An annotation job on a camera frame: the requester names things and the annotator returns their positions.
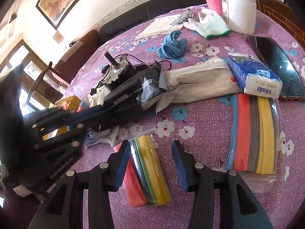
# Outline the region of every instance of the pink tablecloth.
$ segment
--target pink tablecloth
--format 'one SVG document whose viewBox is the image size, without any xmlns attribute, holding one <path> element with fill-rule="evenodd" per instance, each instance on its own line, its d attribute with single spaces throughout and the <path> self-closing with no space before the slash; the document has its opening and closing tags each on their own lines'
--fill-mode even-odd
<svg viewBox="0 0 305 229">
<path fill-rule="evenodd" d="M 196 14 L 200 6 L 191 7 Z M 171 11 L 167 15 L 181 14 L 183 9 Z M 159 59 L 157 48 L 164 35 L 134 40 L 150 22 L 143 23 L 117 36 L 101 46 L 88 62 L 79 70 L 66 91 L 87 98 L 90 89 L 101 78 L 101 69 L 108 64 L 104 53 L 113 56 L 122 53 L 132 54 L 145 62 Z M 293 62 L 302 81 L 305 79 L 304 50 L 295 39 L 272 19 L 257 12 L 255 35 L 270 37 L 285 50 Z M 246 41 L 246 35 L 232 32 L 228 36 L 206 40 L 199 34 L 182 29 L 180 38 L 187 38 L 187 51 L 183 57 L 173 60 L 172 69 L 192 66 L 213 56 L 226 58 L 229 51 L 254 55 Z M 255 194 L 266 210 L 275 229 L 284 229 L 299 209 L 305 197 L 305 110 L 301 102 L 279 102 L 281 147 L 278 153 L 277 180 L 270 193 Z M 120 129 L 120 137 L 125 133 L 135 133 L 143 125 L 155 123 L 157 152 L 174 206 L 150 208 L 126 208 L 121 203 L 119 192 L 110 193 L 110 203 L 116 228 L 187 228 L 193 204 L 193 194 L 181 188 L 171 156 L 170 144 L 178 139 L 184 143 L 185 150 L 191 152 L 197 161 L 209 168 L 220 168 L 226 162 L 231 139 L 232 104 L 230 96 L 216 97 L 189 104 L 169 106 L 158 116 L 147 113 L 135 118 Z M 167 127 L 168 135 L 163 128 Z M 109 145 L 96 145 L 83 150 L 83 157 L 74 165 L 77 172 L 92 169 L 107 160 L 113 153 Z M 84 207 L 84 228 L 88 228 L 87 208 Z M 215 207 L 215 226 L 219 223 L 219 206 Z"/>
</svg>

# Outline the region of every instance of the white plastic bucket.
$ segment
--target white plastic bucket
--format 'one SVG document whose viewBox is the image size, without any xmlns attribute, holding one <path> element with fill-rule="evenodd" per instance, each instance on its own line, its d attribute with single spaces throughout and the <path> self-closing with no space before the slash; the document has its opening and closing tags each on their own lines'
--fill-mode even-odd
<svg viewBox="0 0 305 229">
<path fill-rule="evenodd" d="M 254 33 L 256 0 L 222 0 L 222 14 L 232 31 L 243 34 Z"/>
</svg>

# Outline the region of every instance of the phone screen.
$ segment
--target phone screen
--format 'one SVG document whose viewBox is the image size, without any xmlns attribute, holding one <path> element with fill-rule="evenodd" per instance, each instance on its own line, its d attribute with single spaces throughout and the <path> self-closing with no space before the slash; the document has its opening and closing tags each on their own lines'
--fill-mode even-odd
<svg viewBox="0 0 305 229">
<path fill-rule="evenodd" d="M 268 67 L 282 80 L 285 96 L 305 97 L 305 87 L 285 53 L 273 39 L 248 36 L 260 51 Z"/>
</svg>

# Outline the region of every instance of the work glove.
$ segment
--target work glove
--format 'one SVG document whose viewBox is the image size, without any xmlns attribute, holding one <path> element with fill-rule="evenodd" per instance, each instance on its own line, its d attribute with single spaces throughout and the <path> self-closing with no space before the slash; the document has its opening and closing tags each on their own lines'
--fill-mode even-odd
<svg viewBox="0 0 305 229">
<path fill-rule="evenodd" d="M 196 31 L 207 40 L 227 35 L 231 32 L 227 24 L 214 10 L 203 8 L 198 13 L 199 22 L 190 18 L 189 22 L 184 22 L 183 26 L 187 29 Z"/>
</svg>

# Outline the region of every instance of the red tube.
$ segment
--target red tube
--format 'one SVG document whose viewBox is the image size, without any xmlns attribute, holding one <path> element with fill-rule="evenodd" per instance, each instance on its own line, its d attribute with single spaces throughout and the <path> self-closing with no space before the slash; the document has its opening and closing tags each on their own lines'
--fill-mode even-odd
<svg viewBox="0 0 305 229">
<path fill-rule="evenodd" d="M 114 147 L 114 151 L 118 152 L 121 147 L 121 144 Z M 128 160 L 123 187 L 127 194 L 127 198 L 131 207 L 138 207 L 147 203 L 145 195 L 141 189 L 140 183 L 135 172 L 135 169 L 132 165 L 131 159 Z"/>
<path fill-rule="evenodd" d="M 251 115 L 249 95 L 238 95 L 238 132 L 233 169 L 247 171 L 250 152 Z"/>
</svg>

